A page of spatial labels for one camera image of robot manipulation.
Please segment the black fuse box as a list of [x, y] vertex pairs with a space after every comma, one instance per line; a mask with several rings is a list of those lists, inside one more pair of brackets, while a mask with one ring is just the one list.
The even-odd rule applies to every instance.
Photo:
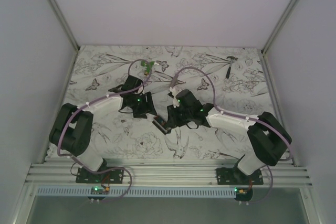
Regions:
[[168, 126], [168, 123], [159, 115], [153, 118], [152, 123], [164, 134], [170, 134], [172, 128]]

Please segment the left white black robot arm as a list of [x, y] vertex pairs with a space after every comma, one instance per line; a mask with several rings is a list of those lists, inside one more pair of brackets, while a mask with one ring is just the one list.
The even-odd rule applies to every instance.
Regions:
[[49, 133], [49, 141], [57, 147], [59, 156], [72, 158], [88, 170], [88, 176], [95, 183], [103, 182], [107, 169], [104, 159], [90, 145], [93, 120], [106, 113], [121, 112], [130, 108], [136, 119], [146, 119], [147, 114], [157, 115], [152, 93], [144, 92], [145, 82], [129, 75], [124, 84], [109, 90], [105, 96], [87, 102], [82, 106], [64, 104]]

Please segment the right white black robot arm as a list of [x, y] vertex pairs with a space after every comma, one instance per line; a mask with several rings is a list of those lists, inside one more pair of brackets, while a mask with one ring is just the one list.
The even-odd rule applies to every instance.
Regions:
[[264, 166], [276, 166], [286, 150], [290, 149], [291, 137], [269, 112], [261, 115], [244, 115], [220, 110], [215, 104], [201, 102], [190, 90], [170, 88], [173, 104], [167, 107], [168, 125], [171, 128], [197, 126], [226, 129], [248, 137], [253, 148], [235, 164], [233, 179], [245, 184], [251, 175]]

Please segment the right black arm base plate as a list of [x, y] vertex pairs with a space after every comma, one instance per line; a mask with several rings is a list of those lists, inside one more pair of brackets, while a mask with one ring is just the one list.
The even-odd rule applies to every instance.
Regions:
[[221, 167], [216, 170], [216, 179], [218, 185], [263, 185], [263, 176], [261, 170], [254, 171], [251, 175], [245, 175], [237, 167]]

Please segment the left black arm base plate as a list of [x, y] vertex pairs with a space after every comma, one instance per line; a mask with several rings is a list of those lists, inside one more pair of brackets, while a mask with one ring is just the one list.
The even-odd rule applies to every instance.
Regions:
[[104, 174], [93, 174], [84, 168], [78, 168], [77, 184], [121, 184], [124, 171], [117, 169]]

